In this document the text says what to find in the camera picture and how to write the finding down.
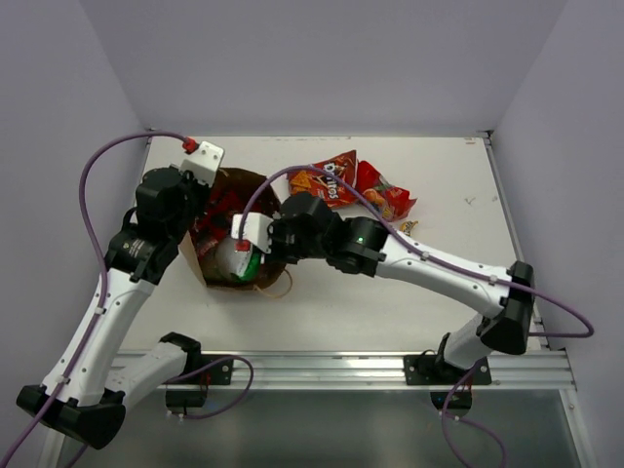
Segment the green Chuba cassava bag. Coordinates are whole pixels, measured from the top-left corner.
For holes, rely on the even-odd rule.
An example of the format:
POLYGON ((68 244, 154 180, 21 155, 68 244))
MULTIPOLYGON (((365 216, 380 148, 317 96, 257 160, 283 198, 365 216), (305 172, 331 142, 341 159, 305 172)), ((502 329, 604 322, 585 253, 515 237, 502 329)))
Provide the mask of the green Chuba cassava bag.
POLYGON ((261 252, 254 248, 239 250, 237 241, 226 237, 216 247, 215 262, 220 276, 225 280, 247 283, 259 275, 261 252))

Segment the brown paper bag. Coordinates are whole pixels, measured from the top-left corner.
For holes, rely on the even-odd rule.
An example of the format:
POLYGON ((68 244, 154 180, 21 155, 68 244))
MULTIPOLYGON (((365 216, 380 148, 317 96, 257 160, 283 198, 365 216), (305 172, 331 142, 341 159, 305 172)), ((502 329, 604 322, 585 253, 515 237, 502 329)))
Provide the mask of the brown paper bag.
MULTIPOLYGON (((216 175, 209 199, 211 198, 211 194, 215 191, 219 192, 224 189, 233 189, 244 203, 244 209, 252 198, 252 195, 264 181, 266 181, 264 175, 252 171, 240 168, 221 169, 216 175)), ((235 283, 225 280, 220 276, 215 262, 215 251, 218 245, 210 250, 206 256, 199 259, 191 241, 191 228, 179 245, 179 251, 186 259, 191 271, 206 288, 233 292, 255 291, 271 298, 280 298, 285 295, 284 292, 272 293, 269 291, 269 288, 282 276, 286 276, 289 282, 293 280, 291 273, 287 270, 284 263, 271 263, 268 265, 261 263, 259 275, 253 281, 247 283, 235 283)))

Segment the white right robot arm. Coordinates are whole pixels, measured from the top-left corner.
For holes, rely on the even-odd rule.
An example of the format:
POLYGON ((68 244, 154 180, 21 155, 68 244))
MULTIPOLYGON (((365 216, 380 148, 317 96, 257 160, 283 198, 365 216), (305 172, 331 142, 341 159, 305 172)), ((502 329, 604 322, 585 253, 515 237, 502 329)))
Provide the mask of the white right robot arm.
POLYGON ((527 351, 534 272, 526 263, 497 267, 437 251, 387 222, 343 218, 308 193, 287 199, 267 237, 270 260, 322 259, 342 273, 410 283, 474 310, 473 319, 442 338, 431 366, 442 381, 458 381, 492 352, 527 351))

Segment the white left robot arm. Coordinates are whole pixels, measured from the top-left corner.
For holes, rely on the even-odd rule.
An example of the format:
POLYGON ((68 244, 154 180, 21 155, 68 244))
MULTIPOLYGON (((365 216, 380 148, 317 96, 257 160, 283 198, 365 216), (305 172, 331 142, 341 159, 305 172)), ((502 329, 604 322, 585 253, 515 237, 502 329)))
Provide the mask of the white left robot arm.
POLYGON ((25 385, 19 408, 34 422, 90 448, 103 449, 119 432, 139 389, 109 374, 137 312, 203 215, 217 171, 189 163, 148 171, 121 230, 99 250, 103 271, 89 307, 57 364, 39 384, 25 385))

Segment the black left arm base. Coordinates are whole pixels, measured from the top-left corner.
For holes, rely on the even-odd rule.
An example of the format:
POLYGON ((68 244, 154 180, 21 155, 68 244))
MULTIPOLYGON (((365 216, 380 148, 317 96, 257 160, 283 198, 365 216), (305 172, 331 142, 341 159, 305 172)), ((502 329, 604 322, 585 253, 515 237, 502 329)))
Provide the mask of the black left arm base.
POLYGON ((202 390, 200 403, 192 404, 189 396, 182 397, 182 403, 167 403, 174 410, 187 410, 205 403, 210 383, 229 383, 233 356, 204 356, 197 350, 183 350, 171 343, 162 343, 161 347, 154 348, 136 364, 138 372, 135 377, 134 399, 137 403, 160 385, 198 385, 202 390))

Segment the yellow M&M's packet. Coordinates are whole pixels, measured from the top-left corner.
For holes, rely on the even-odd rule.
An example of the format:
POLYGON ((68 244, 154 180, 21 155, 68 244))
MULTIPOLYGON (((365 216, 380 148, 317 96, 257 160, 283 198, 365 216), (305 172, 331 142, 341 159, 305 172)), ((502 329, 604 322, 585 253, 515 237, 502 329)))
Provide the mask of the yellow M&M's packet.
POLYGON ((417 226, 418 226, 417 220, 406 220, 400 225, 399 231, 406 234, 407 236, 411 236, 412 232, 417 226))

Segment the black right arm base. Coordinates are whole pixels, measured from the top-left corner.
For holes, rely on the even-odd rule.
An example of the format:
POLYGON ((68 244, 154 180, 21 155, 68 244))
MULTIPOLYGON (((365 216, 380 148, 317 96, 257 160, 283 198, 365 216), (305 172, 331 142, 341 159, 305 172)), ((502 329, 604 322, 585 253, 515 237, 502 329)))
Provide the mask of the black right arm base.
POLYGON ((405 355, 403 371, 407 386, 430 387, 430 400, 438 411, 443 409, 449 390, 462 381, 448 403, 448 413, 457 418, 466 416, 472 408, 476 386, 492 384, 487 358, 478 361, 476 369, 469 372, 443 363, 432 349, 405 355))

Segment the red snack bag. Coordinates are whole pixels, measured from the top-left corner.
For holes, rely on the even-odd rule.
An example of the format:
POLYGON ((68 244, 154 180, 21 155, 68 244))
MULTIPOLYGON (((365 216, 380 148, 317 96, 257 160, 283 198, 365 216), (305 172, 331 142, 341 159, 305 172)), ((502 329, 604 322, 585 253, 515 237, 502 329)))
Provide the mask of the red snack bag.
POLYGON ((358 163, 355 188, 390 222, 406 218, 417 202, 407 189, 390 183, 371 163, 364 160, 358 163))

